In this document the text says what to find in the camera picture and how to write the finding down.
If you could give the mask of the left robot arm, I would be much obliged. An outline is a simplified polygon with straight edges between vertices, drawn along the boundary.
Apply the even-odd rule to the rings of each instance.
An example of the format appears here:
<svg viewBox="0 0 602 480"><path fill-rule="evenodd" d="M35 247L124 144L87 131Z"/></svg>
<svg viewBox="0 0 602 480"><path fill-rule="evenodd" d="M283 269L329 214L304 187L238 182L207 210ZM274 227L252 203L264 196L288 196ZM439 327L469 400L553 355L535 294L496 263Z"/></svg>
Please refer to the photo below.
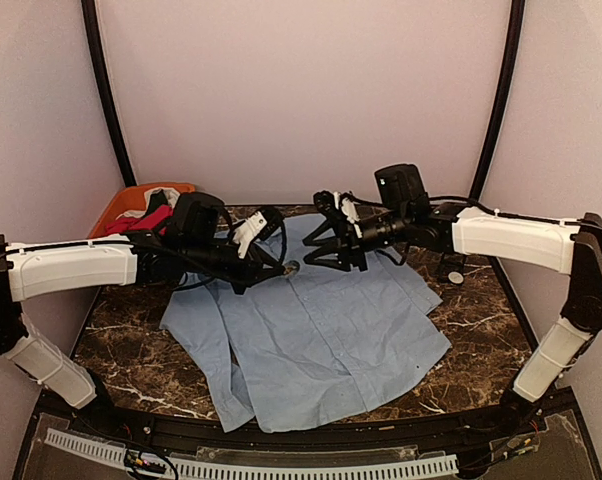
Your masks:
<svg viewBox="0 0 602 480"><path fill-rule="evenodd" d="M283 275L284 258L272 257L260 242L285 230L281 212L264 206L233 222L224 202L205 193L180 194L170 203L151 194L140 217L124 217L106 235L86 240L23 244L0 234L0 357L37 384L59 395L101 436L122 427L98 377L76 364L26 318L24 301L61 291L106 286L172 283L189 289L214 280L236 294Z"/></svg>

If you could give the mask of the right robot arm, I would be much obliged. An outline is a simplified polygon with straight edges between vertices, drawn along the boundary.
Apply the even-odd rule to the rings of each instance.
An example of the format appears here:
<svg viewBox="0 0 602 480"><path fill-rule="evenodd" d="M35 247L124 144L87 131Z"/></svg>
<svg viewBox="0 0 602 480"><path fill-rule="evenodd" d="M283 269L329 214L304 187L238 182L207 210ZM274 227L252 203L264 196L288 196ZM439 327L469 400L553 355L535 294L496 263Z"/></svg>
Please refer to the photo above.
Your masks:
<svg viewBox="0 0 602 480"><path fill-rule="evenodd" d="M552 271L568 280L557 320L491 413L502 434L515 432L554 381L602 331L602 218L542 218L503 212L468 197L430 196L414 164L374 174L382 213L363 218L350 192L314 194L322 223L303 243L308 265L348 272L367 268L367 253L404 244L443 255L483 256Z"/></svg>

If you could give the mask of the light blue shirt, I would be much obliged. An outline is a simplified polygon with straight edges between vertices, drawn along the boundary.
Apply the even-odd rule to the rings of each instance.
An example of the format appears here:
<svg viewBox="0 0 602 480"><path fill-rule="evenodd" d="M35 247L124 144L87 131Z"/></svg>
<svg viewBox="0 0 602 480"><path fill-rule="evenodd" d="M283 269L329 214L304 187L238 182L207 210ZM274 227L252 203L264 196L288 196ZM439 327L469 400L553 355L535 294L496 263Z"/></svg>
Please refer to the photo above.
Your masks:
<svg viewBox="0 0 602 480"><path fill-rule="evenodd" d="M364 272L302 265L238 295L214 282L172 295L161 326L207 380L225 431L306 430L417 386L449 349L440 297L380 254Z"/></svg>

